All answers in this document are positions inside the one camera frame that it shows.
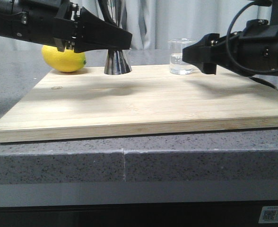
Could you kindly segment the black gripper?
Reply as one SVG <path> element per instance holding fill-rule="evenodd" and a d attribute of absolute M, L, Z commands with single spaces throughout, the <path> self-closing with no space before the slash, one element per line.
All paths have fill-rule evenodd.
<path fill-rule="evenodd" d="M 247 27 L 229 36 L 229 51 L 244 71 L 230 60 L 226 50 L 226 37 L 218 33 L 204 35 L 195 44 L 183 48 L 182 61 L 196 66 L 204 74 L 216 74 L 217 65 L 241 76 L 250 77 L 266 71 L 278 76 L 278 25 L 261 24 L 251 20 Z"/>
<path fill-rule="evenodd" d="M 53 46 L 62 52 L 128 50 L 132 34 L 69 0 L 0 0 L 0 36 Z"/>

